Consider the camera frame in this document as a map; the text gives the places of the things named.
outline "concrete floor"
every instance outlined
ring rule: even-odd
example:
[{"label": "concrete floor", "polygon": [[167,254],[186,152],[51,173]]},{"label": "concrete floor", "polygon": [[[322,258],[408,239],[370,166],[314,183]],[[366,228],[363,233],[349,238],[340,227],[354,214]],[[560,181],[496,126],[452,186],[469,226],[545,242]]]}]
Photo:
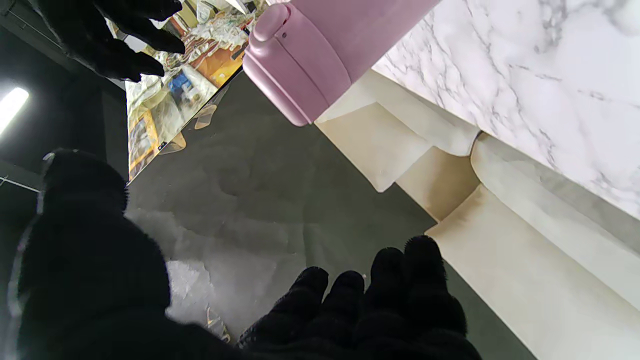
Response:
[{"label": "concrete floor", "polygon": [[[435,224],[396,185],[375,192],[316,127],[290,125],[244,74],[209,127],[183,134],[183,151],[132,182],[127,213],[170,261],[179,320],[204,323],[210,307],[237,338],[306,266],[368,275],[377,251]],[[483,357],[534,359],[448,269]]]}]

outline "black fuzzy glove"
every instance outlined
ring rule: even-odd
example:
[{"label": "black fuzzy glove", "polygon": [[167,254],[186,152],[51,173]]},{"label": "black fuzzy glove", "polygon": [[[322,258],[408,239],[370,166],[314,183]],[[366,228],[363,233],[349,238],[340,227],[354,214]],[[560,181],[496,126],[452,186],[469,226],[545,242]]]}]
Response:
[{"label": "black fuzzy glove", "polygon": [[480,359],[465,338],[460,303],[447,291],[440,250],[419,236],[378,252],[366,293],[362,276],[308,268],[240,338],[238,347],[278,359]]},{"label": "black fuzzy glove", "polygon": [[96,73],[140,81],[140,74],[162,76],[163,66],[113,38],[103,17],[156,50],[184,54],[184,44],[149,21],[162,21],[182,9],[177,0],[28,0],[58,38],[63,50]]}]

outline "glove finger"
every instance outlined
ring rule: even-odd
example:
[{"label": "glove finger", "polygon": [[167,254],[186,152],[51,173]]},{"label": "glove finger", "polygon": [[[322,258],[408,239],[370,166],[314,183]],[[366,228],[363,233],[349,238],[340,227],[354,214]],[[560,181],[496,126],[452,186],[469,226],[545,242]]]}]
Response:
[{"label": "glove finger", "polygon": [[301,338],[322,338],[341,347],[350,346],[363,293],[362,275],[355,271],[340,274]]},{"label": "glove finger", "polygon": [[358,346],[380,338],[407,337],[401,308],[406,302],[404,254],[393,248],[380,250],[371,266],[371,285],[362,301],[362,317],[354,331]]},{"label": "glove finger", "polygon": [[164,21],[182,10],[182,3],[178,0],[119,0],[119,3],[135,16],[158,21]]},{"label": "glove finger", "polygon": [[184,43],[166,30],[156,28],[150,20],[127,18],[114,20],[125,33],[132,35],[159,51],[184,54]]},{"label": "glove finger", "polygon": [[91,154],[56,150],[45,156],[43,173],[44,207],[60,202],[88,202],[121,213],[127,208],[126,182]]},{"label": "glove finger", "polygon": [[380,250],[371,265],[371,285],[364,295],[363,310],[398,312],[405,296],[404,254],[395,248]]},{"label": "glove finger", "polygon": [[156,28],[149,19],[135,16],[126,7],[110,1],[100,2],[99,7],[124,33],[146,42],[156,50],[184,54],[184,43],[168,31]]},{"label": "glove finger", "polygon": [[426,235],[416,236],[404,246],[404,259],[411,286],[424,285],[447,290],[447,272],[438,244]]},{"label": "glove finger", "polygon": [[418,236],[404,247],[409,293],[405,318],[415,334],[433,329],[467,333],[462,306],[447,291],[447,274],[440,249],[429,236]]},{"label": "glove finger", "polygon": [[273,309],[242,334],[238,347],[285,345],[294,340],[318,313],[327,285],[328,274],[323,269],[302,271]]}]

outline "pink bottle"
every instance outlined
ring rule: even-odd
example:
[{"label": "pink bottle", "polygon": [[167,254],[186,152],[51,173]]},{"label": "pink bottle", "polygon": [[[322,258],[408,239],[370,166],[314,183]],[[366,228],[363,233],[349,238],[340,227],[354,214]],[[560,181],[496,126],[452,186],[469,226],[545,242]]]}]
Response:
[{"label": "pink bottle", "polygon": [[244,71],[293,124],[311,124],[438,1],[274,4],[251,33]]}]

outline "dark wall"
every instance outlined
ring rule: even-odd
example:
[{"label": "dark wall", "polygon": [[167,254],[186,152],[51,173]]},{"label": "dark wall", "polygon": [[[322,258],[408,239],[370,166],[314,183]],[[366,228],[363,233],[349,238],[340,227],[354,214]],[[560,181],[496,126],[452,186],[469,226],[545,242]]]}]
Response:
[{"label": "dark wall", "polygon": [[57,147],[106,158],[102,91],[0,28],[0,97],[14,87],[30,96],[0,135],[0,159],[37,172],[42,156]]},{"label": "dark wall", "polygon": [[5,183],[0,186],[0,356],[4,354],[10,321],[7,286],[20,236],[33,218],[36,193]]},{"label": "dark wall", "polygon": [[[16,86],[30,94],[0,134],[0,177],[38,188],[42,157],[59,147],[91,152],[126,176],[125,92],[66,58],[51,39],[24,3],[0,14],[0,98]],[[8,326],[7,282],[35,204],[35,192],[0,186],[0,356]]]}]

